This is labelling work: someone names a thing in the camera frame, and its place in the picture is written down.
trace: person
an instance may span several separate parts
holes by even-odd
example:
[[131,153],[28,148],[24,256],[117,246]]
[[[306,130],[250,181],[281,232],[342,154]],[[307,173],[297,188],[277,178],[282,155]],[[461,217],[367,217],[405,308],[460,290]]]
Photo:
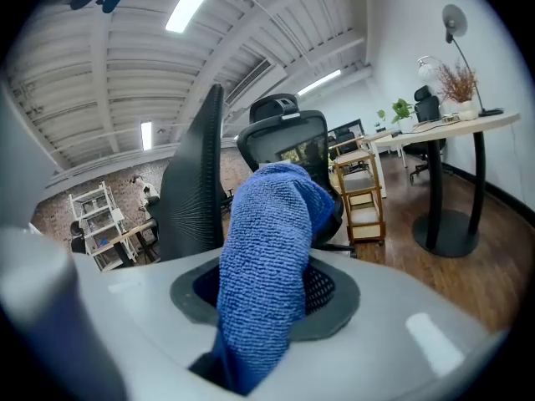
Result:
[[[156,190],[156,188],[151,183],[145,182],[141,175],[134,175],[132,177],[131,183],[135,184],[140,190],[139,210],[145,212],[146,220],[150,220],[152,216],[150,215],[150,212],[147,210],[147,205],[149,204],[150,197],[152,196],[160,197],[158,190]],[[158,239],[158,226],[151,227],[150,229],[152,230],[152,234],[154,235],[154,238]]]
[[87,254],[85,249],[84,231],[80,227],[79,221],[73,221],[70,224],[70,234],[73,236],[73,239],[70,242],[70,249],[72,252]]

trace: vase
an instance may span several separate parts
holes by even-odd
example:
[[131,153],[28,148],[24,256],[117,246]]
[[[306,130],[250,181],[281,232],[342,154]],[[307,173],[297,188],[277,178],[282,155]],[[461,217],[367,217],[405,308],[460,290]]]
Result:
[[472,101],[465,101],[459,103],[459,119],[462,121],[474,120],[478,116],[477,111],[474,109]]
[[404,119],[398,120],[398,125],[403,134],[410,134],[414,129],[412,117],[405,117]]

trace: black desk leg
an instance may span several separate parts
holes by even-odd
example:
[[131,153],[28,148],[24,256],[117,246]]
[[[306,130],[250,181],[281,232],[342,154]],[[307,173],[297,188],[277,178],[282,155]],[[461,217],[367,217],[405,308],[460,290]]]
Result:
[[149,246],[147,245],[147,243],[145,242],[145,238],[143,237],[143,235],[141,235],[141,233],[137,232],[135,234],[135,237],[137,237],[137,240],[140,242],[141,244],[141,248],[143,248],[143,251],[145,252],[146,256],[149,257],[149,260],[151,263],[154,263],[156,261],[155,257],[152,255],[152,251],[150,250]]
[[442,214],[442,162],[441,148],[437,140],[427,141],[427,162],[429,164],[429,178],[431,183],[431,199],[427,220],[427,238],[425,246],[433,249],[441,228]]
[[128,255],[126,254],[125,248],[123,247],[123,244],[121,242],[117,242],[114,244],[114,250],[117,252],[117,255],[119,256],[120,260],[123,262],[124,267],[132,267],[132,260],[128,258]]
[[476,151],[476,189],[474,191],[474,204],[471,208],[468,233],[475,235],[479,220],[482,217],[483,199],[485,198],[485,173],[487,163],[485,160],[485,139],[482,132],[474,133],[474,150]]

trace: white metal shelving unit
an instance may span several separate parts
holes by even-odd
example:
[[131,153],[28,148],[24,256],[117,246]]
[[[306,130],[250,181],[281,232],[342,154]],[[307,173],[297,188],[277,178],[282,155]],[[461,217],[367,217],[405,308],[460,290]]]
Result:
[[[71,209],[73,211],[74,219],[80,224],[84,231],[85,247],[87,252],[94,258],[99,269],[103,272],[119,266],[122,261],[120,259],[112,262],[107,262],[102,254],[93,254],[100,245],[94,239],[100,234],[109,235],[110,240],[122,235],[126,232],[123,220],[123,214],[115,204],[114,196],[111,189],[106,186],[104,182],[99,184],[99,188],[83,193],[82,195],[69,195]],[[107,215],[106,224],[98,226],[95,222],[97,217]],[[130,239],[125,239],[121,242],[129,259],[135,261],[136,252],[132,246]]]

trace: black baseboard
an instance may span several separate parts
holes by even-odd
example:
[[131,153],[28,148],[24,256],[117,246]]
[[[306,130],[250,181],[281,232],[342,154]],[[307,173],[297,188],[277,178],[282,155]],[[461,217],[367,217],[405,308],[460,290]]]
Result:
[[[472,184],[476,181],[476,176],[470,172],[466,172],[456,166],[443,163],[442,166],[453,172],[453,174],[460,176],[462,179],[471,182]],[[498,200],[503,202],[505,205],[512,208],[518,215],[522,216],[532,227],[535,227],[535,211],[532,210],[529,206],[523,203],[521,200],[518,200],[513,195],[510,195],[506,191],[496,187],[494,184],[487,182],[485,184],[485,190],[489,195],[493,195]]]

